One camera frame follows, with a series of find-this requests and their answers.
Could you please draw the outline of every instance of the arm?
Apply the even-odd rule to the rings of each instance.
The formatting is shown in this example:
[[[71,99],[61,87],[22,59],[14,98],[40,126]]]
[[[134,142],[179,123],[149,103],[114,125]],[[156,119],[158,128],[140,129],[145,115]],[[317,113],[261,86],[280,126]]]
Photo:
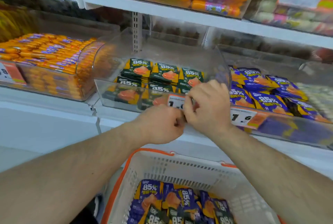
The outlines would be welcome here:
[[[68,224],[131,152],[181,136],[182,119],[180,110],[159,105],[132,122],[0,173],[1,223]]]
[[[196,112],[189,97],[200,105]],[[286,223],[332,223],[333,181],[232,125],[226,85],[194,87],[184,110],[187,121],[230,157]]]

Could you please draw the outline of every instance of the forearm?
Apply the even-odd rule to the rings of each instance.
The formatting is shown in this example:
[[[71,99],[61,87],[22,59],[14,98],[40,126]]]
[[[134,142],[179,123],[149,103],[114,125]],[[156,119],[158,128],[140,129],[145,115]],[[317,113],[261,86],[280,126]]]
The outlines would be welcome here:
[[[71,222],[140,147],[131,132],[127,123],[0,173],[1,223]]]
[[[236,127],[210,137],[286,223],[332,222],[332,180]]]

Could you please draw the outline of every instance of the hand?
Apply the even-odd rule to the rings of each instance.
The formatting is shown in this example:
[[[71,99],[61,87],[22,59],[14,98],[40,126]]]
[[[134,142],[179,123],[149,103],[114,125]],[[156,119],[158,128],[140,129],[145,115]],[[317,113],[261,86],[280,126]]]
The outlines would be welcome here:
[[[199,105],[195,111],[191,98]],[[227,132],[233,127],[227,86],[216,80],[196,85],[187,93],[184,114],[189,124],[210,139]]]
[[[184,114],[180,109],[165,104],[148,108],[141,113],[131,127],[142,137],[142,146],[148,143],[169,143],[184,132]]]

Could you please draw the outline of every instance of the shopping basket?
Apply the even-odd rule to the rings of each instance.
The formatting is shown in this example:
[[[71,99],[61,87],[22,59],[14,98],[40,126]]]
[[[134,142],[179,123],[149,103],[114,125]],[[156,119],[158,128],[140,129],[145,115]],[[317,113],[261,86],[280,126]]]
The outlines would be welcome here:
[[[234,165],[142,148],[128,158],[101,224],[126,224],[138,184],[155,179],[217,194],[238,224],[280,224],[278,216]]]

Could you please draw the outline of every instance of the supermarket aisle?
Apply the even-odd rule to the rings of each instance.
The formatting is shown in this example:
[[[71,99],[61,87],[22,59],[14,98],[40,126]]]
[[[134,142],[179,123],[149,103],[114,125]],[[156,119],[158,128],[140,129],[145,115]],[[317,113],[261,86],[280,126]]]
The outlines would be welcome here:
[[[0,146],[0,172],[40,156],[40,153]]]

